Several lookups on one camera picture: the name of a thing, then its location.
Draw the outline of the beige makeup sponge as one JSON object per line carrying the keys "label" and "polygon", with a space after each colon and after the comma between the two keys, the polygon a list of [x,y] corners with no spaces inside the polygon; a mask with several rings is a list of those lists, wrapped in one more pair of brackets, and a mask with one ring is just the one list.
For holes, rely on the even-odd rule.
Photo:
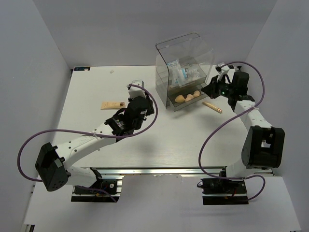
{"label": "beige makeup sponge", "polygon": [[193,93],[193,97],[196,98],[196,97],[199,97],[200,96],[200,91],[196,90],[194,93]]}
{"label": "beige makeup sponge", "polygon": [[182,103],[185,101],[185,98],[183,95],[178,95],[176,98],[175,98],[175,102],[176,103]]}
{"label": "beige makeup sponge", "polygon": [[188,102],[190,100],[192,100],[194,98],[194,96],[192,94],[188,94],[185,98],[185,102]]}

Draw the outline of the beige makeup tube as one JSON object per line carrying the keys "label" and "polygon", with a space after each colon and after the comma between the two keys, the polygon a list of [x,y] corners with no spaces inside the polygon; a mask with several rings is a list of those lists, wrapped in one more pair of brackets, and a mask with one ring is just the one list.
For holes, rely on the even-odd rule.
{"label": "beige makeup tube", "polygon": [[126,107],[125,102],[118,102],[118,101],[104,101],[101,104],[101,110],[112,110],[112,109],[122,109]]}

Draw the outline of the white blue sachet packet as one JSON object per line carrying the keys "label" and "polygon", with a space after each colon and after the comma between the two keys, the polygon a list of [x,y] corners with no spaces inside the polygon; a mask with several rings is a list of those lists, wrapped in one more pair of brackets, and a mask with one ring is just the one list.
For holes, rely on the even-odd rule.
{"label": "white blue sachet packet", "polygon": [[182,87],[186,84],[186,81],[184,79],[184,76],[182,74],[182,67],[180,66],[180,63],[178,60],[172,61],[168,63],[168,68],[172,73],[172,81],[171,86],[172,87]]}

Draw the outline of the clear acrylic organizer box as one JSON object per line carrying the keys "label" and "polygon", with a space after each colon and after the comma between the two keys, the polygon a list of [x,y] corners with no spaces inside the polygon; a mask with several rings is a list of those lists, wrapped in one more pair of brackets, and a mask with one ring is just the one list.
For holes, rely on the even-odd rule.
{"label": "clear acrylic organizer box", "polygon": [[206,97],[201,91],[214,63],[214,51],[196,32],[155,45],[155,89],[164,105],[181,110]]}

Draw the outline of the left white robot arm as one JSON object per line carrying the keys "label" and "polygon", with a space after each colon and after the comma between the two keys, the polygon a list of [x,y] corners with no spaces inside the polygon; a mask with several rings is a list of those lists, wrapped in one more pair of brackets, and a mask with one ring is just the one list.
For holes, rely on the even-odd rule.
{"label": "left white robot arm", "polygon": [[139,130],[147,116],[153,114],[153,101],[150,97],[135,97],[126,108],[118,110],[111,118],[90,135],[82,135],[60,144],[44,144],[37,157],[35,168],[47,191],[56,191],[65,184],[81,185],[90,192],[101,190],[102,177],[95,168],[78,168],[74,163],[96,150],[115,144],[123,136]]}

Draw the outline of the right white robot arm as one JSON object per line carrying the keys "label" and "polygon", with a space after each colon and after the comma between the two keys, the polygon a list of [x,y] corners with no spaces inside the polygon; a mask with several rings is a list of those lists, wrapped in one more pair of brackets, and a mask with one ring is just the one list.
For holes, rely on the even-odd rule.
{"label": "right white robot arm", "polygon": [[213,77],[202,89],[212,99],[226,97],[228,105],[248,132],[241,157],[226,166],[223,177],[218,180],[218,188],[225,193],[235,188],[235,180],[246,178],[257,170],[278,168],[282,160],[285,132],[264,119],[257,108],[258,104],[247,93],[248,82],[248,73],[236,71],[232,79],[226,73]]}

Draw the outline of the beige rose-gold lipstick pen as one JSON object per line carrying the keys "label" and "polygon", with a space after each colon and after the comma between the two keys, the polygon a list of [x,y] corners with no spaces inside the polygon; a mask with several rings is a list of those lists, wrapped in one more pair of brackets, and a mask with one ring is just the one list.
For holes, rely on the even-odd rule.
{"label": "beige rose-gold lipstick pen", "polygon": [[210,108],[210,109],[212,109],[212,110],[214,110],[214,111],[216,111],[220,114],[222,113],[222,110],[220,108],[212,105],[211,103],[208,103],[208,102],[205,102],[205,101],[203,101],[202,103],[203,103],[203,105],[207,106],[208,108]]}

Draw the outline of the left blue table label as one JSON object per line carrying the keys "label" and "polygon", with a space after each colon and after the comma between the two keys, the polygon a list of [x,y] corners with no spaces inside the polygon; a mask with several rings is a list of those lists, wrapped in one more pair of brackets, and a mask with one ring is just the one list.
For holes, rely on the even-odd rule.
{"label": "left blue table label", "polygon": [[90,67],[75,67],[73,69],[74,72],[84,72],[84,71],[89,71]]}

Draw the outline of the aluminium rail front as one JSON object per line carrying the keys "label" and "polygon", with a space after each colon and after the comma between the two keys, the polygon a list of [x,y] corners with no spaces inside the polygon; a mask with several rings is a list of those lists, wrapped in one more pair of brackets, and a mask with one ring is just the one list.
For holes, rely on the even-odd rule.
{"label": "aluminium rail front", "polygon": [[[96,168],[101,174],[205,174],[198,167],[177,167],[177,168]],[[223,167],[204,168],[210,174],[219,174]],[[254,174],[273,175],[272,170],[258,170]]]}

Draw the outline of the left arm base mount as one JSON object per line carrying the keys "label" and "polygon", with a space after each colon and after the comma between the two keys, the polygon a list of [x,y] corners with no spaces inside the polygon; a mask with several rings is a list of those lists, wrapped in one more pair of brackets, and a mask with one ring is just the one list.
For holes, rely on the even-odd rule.
{"label": "left arm base mount", "polygon": [[71,202],[82,203],[116,203],[120,197],[120,180],[117,178],[103,177],[95,168],[90,168],[96,181],[89,187],[75,186]]}

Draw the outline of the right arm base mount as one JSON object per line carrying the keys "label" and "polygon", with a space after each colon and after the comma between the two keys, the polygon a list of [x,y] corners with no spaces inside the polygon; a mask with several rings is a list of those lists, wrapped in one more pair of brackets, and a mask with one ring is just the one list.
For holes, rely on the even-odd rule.
{"label": "right arm base mount", "polygon": [[244,181],[204,178],[197,183],[202,190],[204,205],[246,205],[249,204]]}

